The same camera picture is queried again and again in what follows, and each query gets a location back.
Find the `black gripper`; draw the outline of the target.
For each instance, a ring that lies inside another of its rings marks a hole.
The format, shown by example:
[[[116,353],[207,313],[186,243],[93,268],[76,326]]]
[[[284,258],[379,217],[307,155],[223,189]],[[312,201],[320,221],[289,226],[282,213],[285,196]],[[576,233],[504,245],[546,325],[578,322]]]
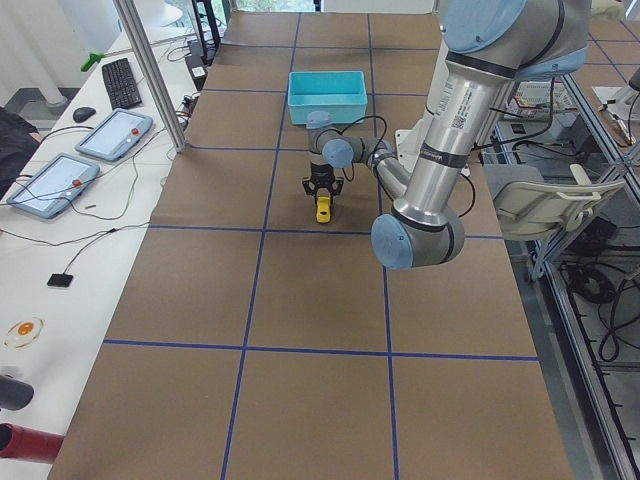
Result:
[[[330,164],[310,164],[310,178],[309,185],[311,186],[311,190],[309,195],[314,199],[318,199],[318,191],[317,189],[326,189],[327,196],[329,198],[328,204],[329,206],[333,205],[334,201],[334,169]]]

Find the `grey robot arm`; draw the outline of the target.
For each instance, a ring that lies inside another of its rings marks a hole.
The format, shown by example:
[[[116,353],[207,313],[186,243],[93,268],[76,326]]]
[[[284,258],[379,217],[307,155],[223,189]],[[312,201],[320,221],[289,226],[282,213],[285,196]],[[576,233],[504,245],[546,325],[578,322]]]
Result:
[[[588,1],[452,1],[441,31],[448,76],[412,170],[376,139],[345,136],[327,113],[307,120],[308,149],[323,164],[363,163],[392,198],[371,228],[378,261],[393,270],[446,263],[465,234],[448,201],[499,90],[553,79],[585,62]]]

